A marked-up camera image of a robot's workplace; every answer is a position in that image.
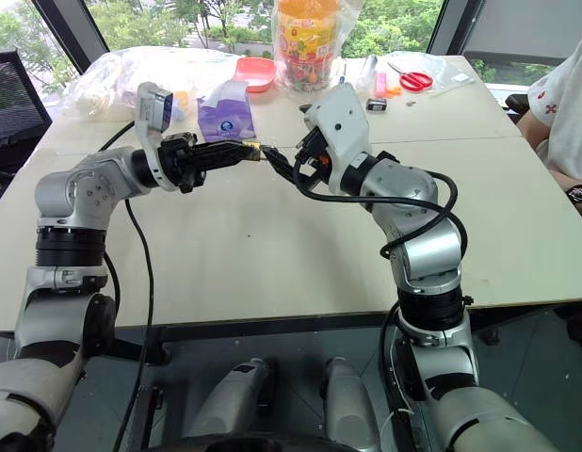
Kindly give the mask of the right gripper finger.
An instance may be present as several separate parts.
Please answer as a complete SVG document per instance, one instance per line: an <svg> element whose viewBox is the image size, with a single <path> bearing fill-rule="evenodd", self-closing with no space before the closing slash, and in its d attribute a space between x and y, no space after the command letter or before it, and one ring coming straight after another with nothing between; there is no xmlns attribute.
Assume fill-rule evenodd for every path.
<svg viewBox="0 0 582 452"><path fill-rule="evenodd" d="M306 188L306 176L299 173L297 176L294 175L294 167L289 164L286 160L271 160L270 166L274 171L284 178L285 181L291 183L298 188Z"/></svg>
<svg viewBox="0 0 582 452"><path fill-rule="evenodd" d="M290 163L288 158L281 153L276 147L270 145L263 146L263 155L269 165L277 173L293 173L295 166Z"/></svg>

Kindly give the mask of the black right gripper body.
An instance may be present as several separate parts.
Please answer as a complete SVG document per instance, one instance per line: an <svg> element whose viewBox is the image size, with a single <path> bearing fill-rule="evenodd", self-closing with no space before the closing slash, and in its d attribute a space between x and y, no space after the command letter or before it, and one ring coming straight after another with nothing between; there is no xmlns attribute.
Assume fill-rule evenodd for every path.
<svg viewBox="0 0 582 452"><path fill-rule="evenodd" d="M299 143L299 152L293 167L293 182L298 189L311 191L319 183L327 184L331 176L331 158L327 152L328 143L318 127L313 128ZM313 168L311 175L300 172L308 165Z"/></svg>

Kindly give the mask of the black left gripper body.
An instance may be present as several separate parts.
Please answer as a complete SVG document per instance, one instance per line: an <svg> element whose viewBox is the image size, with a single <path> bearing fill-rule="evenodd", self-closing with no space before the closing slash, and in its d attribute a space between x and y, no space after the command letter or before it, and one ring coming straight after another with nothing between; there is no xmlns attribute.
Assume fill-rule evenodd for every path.
<svg viewBox="0 0 582 452"><path fill-rule="evenodd" d="M158 148L159 160L166 177L183 194L203 186L206 172L195 169L191 164L193 147L197 136L183 132L165 137Z"/></svg>

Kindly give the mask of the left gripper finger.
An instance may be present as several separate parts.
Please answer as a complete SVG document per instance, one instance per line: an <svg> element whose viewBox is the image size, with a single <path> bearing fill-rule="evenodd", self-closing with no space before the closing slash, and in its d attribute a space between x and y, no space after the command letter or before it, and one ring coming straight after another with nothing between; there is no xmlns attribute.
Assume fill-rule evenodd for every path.
<svg viewBox="0 0 582 452"><path fill-rule="evenodd" d="M196 146L196 155L200 158L245 158L247 146L237 140L205 142Z"/></svg>
<svg viewBox="0 0 582 452"><path fill-rule="evenodd" d="M233 153L211 153L199 159L199 171L207 172L237 165L245 159L244 156Z"/></svg>

